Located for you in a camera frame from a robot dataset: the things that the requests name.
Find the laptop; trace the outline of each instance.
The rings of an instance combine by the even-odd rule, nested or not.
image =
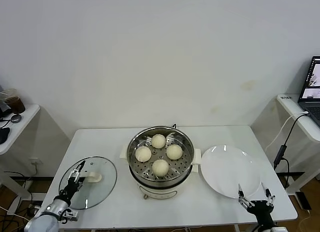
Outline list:
[[[312,57],[298,104],[320,126],[320,56]]]

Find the white cable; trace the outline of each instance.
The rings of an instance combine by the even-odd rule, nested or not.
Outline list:
[[[281,127],[279,133],[276,135],[276,137],[274,138],[274,140],[267,146],[265,147],[264,149],[264,152],[266,153],[267,152],[267,149],[276,141],[276,139],[279,137],[279,135],[281,134],[281,131],[283,130],[283,128],[285,127],[286,123],[292,118],[294,117],[295,115],[298,115],[298,114],[308,114],[309,112],[308,111],[304,111],[304,112],[300,112],[300,113],[295,113],[293,115],[291,115],[283,124],[283,126]]]
[[[303,220],[301,220],[301,221],[299,222],[299,226],[298,226],[298,227],[299,227],[299,229],[300,229],[301,232],[303,232],[302,229],[301,229],[301,224],[302,224],[302,222],[311,217],[310,211],[309,211],[309,210],[307,210],[307,211],[308,211],[308,213],[309,213],[309,216],[306,217],[306,218],[304,218]]]
[[[182,229],[189,229],[191,231],[192,228],[201,228],[202,226],[199,226],[199,227],[184,227],[184,228],[176,228],[174,230],[171,230],[170,232],[174,232],[174,231],[177,231],[177,230],[182,230]]]
[[[18,217],[20,217],[20,218],[24,218],[25,220],[29,221],[29,219],[27,219],[27,218],[25,218],[25,217],[22,217],[22,216],[20,216],[20,215],[15,214],[15,213],[12,213],[12,214],[15,215],[15,216],[18,216]]]

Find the steamer pot handle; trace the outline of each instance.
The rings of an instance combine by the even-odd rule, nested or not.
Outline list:
[[[122,151],[120,153],[120,158],[123,158],[127,161],[127,148],[128,146],[123,146]]]
[[[192,165],[198,165],[198,164],[201,164],[201,150],[196,148],[194,150],[194,157],[193,157],[193,160],[191,162]]]

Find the glass lid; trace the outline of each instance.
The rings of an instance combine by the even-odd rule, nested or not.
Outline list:
[[[110,160],[89,157],[78,161],[67,170],[60,181],[59,191],[66,187],[71,171],[84,160],[80,177],[85,179],[80,190],[71,199],[70,208],[73,209],[87,209],[101,203],[111,193],[117,181],[117,170]]]

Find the cable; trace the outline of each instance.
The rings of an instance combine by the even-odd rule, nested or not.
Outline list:
[[[292,127],[291,127],[291,129],[290,129],[290,132],[289,132],[289,134],[288,134],[288,136],[287,136],[287,138],[286,138],[286,140],[285,140],[285,142],[284,142],[284,144],[280,146],[280,149],[279,149],[279,151],[278,151],[278,153],[277,153],[277,155],[276,155],[276,157],[275,157],[275,159],[274,159],[274,161],[273,161],[273,168],[274,168],[274,170],[276,169],[276,167],[279,165],[280,161],[281,161],[282,158],[284,157],[285,151],[286,151],[286,149],[287,149],[286,143],[287,143],[288,139],[290,138],[290,135],[291,135],[291,133],[292,133],[292,130],[293,130],[294,127],[295,127],[296,122],[297,122],[301,117],[306,116],[306,115],[309,116],[309,113],[306,112],[306,113],[300,115],[298,118],[295,119],[295,121],[294,121],[294,123],[293,123],[293,125],[292,125]]]
[[[284,185],[284,189],[286,189],[288,186],[288,181],[289,181],[290,165],[289,165],[289,161],[286,158],[282,158],[282,160],[285,160],[287,163],[287,166],[288,166],[288,173],[287,173],[286,181],[285,181],[285,185]]]
[[[288,139],[289,139],[289,137],[290,137],[290,135],[291,135],[291,133],[292,133],[292,130],[294,129],[294,126],[295,126],[296,122],[297,122],[301,117],[303,117],[303,116],[305,116],[305,115],[308,115],[308,116],[309,116],[308,113],[307,113],[307,114],[302,114],[302,115],[300,115],[298,118],[295,119],[295,121],[294,121],[294,123],[293,123],[293,125],[292,125],[292,127],[291,127],[291,129],[290,129],[290,132],[289,132],[289,134],[288,134],[288,137],[286,138],[286,140],[285,140],[285,142],[284,142],[284,145],[286,145],[286,143],[288,142]]]
[[[19,222],[16,221],[16,220],[3,219],[3,220],[0,221],[0,223],[1,223],[1,222],[2,222],[3,224],[4,224],[5,222],[9,222],[9,224],[11,224],[12,222],[15,222],[18,227],[20,226]]]
[[[71,212],[71,209],[66,208],[64,211],[62,211],[59,221],[62,221],[62,217],[64,216],[64,213],[66,213],[66,212]],[[67,222],[68,222],[68,220],[66,218],[64,218],[64,221],[62,221],[61,223],[66,224]]]
[[[265,147],[264,151],[266,152],[267,149],[276,141],[276,139],[279,137],[279,135],[281,134],[281,131],[283,130],[283,128],[285,127],[286,123],[292,118],[294,117],[295,115],[298,115],[298,114],[308,114],[309,112],[307,111],[304,111],[304,112],[300,112],[300,113],[295,113],[293,115],[291,115],[283,124],[283,126],[281,127],[279,133],[276,135],[276,137],[274,138],[274,140],[267,146]]]
[[[2,127],[0,127],[0,128],[4,128],[4,127],[6,127],[7,125],[8,125],[8,123],[10,122],[10,120],[4,125],[4,126],[2,126]]]
[[[15,228],[15,229],[13,229],[13,230],[10,230],[9,232],[13,232],[13,231],[15,231],[16,229],[18,229],[18,228],[21,228],[21,227],[24,227],[25,225],[23,224],[23,225],[21,225],[21,226],[19,226],[19,227],[17,227],[17,228]]]
[[[27,181],[29,181],[30,179],[32,179],[32,177],[34,177],[35,175],[38,174],[37,164],[33,164],[33,166],[35,167],[35,173],[34,173],[33,175],[31,175],[28,179],[25,179],[25,180],[24,180],[24,184],[23,184],[23,187],[24,187],[24,188],[26,187]],[[16,173],[16,174],[19,174],[19,175],[21,175],[22,177],[25,178],[25,176],[24,176],[22,173],[19,173],[19,172],[15,172],[15,171],[5,171],[5,173]],[[29,192],[29,193],[30,193],[30,196],[31,196],[31,200],[30,200],[30,203],[29,203],[28,207],[27,207],[26,209],[20,210],[20,211],[18,211],[18,212],[16,212],[16,213],[20,213],[20,212],[25,211],[25,210],[28,211],[29,206],[30,206],[30,205],[32,204],[32,202],[33,202],[32,193],[31,193],[31,192]],[[5,230],[10,226],[11,222],[10,222],[6,227],[3,227],[3,226],[2,226],[2,231],[5,231]]]
[[[19,172],[4,171],[4,173],[16,173],[16,174],[21,175],[22,177],[25,177],[22,173],[19,173]],[[24,187],[24,188],[26,187],[26,182],[27,182],[27,181],[24,180],[24,183],[23,183],[23,187]],[[12,222],[15,222],[14,217],[12,216],[11,220],[9,220],[9,221],[10,221],[10,222],[9,222],[6,226],[4,226],[5,223],[2,223],[2,229],[1,229],[1,231],[5,231],[5,230],[10,226],[10,224],[11,224]]]
[[[29,219],[27,219],[27,218],[25,218],[25,217],[22,217],[22,216],[20,216],[20,215],[17,215],[17,214],[15,214],[15,213],[13,213],[13,215],[18,216],[18,217],[20,217],[20,218],[24,218],[25,220],[29,221]]]
[[[24,216],[26,216],[27,213],[28,213],[28,211],[24,213]],[[23,224],[24,224],[25,226],[27,225],[24,220],[22,220],[22,222],[23,222]]]
[[[299,227],[299,229],[300,229],[300,231],[301,231],[301,232],[303,232],[303,231],[302,231],[302,228],[301,228],[301,224],[302,224],[302,222],[303,222],[303,221],[305,221],[305,220],[307,220],[308,218],[310,218],[310,217],[311,217],[310,211],[309,211],[309,210],[307,210],[307,211],[308,211],[308,213],[309,213],[309,216],[308,216],[308,217],[306,217],[306,218],[304,218],[303,220],[301,220],[301,221],[299,222],[299,226],[298,226],[298,227]]]
[[[176,229],[174,229],[174,230],[171,230],[170,232],[174,232],[174,231],[177,231],[177,230],[182,230],[182,229],[187,229],[187,230],[190,230],[191,231],[191,229],[192,228],[201,228],[202,226],[198,226],[198,227],[184,227],[184,228],[176,228]]]

